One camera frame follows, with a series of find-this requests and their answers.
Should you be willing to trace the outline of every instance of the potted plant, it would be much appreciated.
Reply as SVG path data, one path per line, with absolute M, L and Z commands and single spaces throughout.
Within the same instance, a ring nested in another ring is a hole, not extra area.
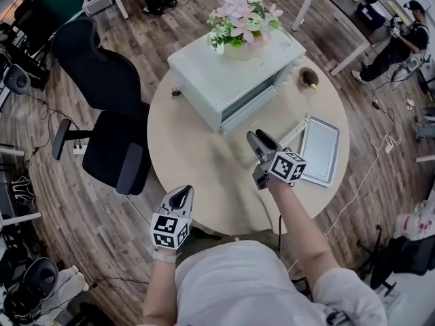
M 276 4 L 265 12 L 261 0 L 224 1 L 207 21 L 214 26 L 208 40 L 215 49 L 223 45 L 225 54 L 249 60 L 264 49 L 273 29 L 282 30 L 278 17 L 283 11 L 276 10 Z

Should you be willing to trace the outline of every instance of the chair seat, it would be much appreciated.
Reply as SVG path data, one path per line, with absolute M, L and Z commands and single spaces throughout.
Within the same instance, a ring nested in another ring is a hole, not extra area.
M 116 188 L 131 143 L 143 147 L 142 160 L 130 194 L 140 194 L 151 160 L 147 146 L 146 117 L 143 121 L 113 111 L 98 117 L 83 158 L 83 169 L 95 179 Z

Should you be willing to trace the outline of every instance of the flower pot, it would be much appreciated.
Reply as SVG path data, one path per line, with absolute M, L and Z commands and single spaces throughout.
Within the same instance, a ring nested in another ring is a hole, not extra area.
M 267 41 L 263 36 L 254 38 L 253 43 L 243 42 L 240 47 L 233 47 L 229 43 L 224 45 L 224 53 L 237 60 L 249 60 L 259 55 L 265 49 Z

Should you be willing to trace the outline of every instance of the chair armrest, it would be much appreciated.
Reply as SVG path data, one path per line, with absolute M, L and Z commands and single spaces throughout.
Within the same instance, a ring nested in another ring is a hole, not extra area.
M 138 144 L 131 143 L 121 168 L 116 191 L 121 194 L 130 194 L 131 187 L 135 182 L 142 161 L 143 148 Z
M 71 120 L 67 120 L 66 118 L 60 123 L 60 127 L 57 130 L 56 137 L 53 141 L 53 149 L 52 156 L 55 160 L 60 159 L 60 155 L 62 154 L 63 145 L 67 139 L 67 133 L 69 131 L 69 127 L 71 125 Z

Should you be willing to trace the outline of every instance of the metal tray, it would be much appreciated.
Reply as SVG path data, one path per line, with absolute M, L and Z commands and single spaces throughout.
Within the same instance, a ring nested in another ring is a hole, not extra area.
M 301 178 L 331 187 L 340 143 L 340 129 L 318 117 L 309 116 L 301 156 L 307 161 Z

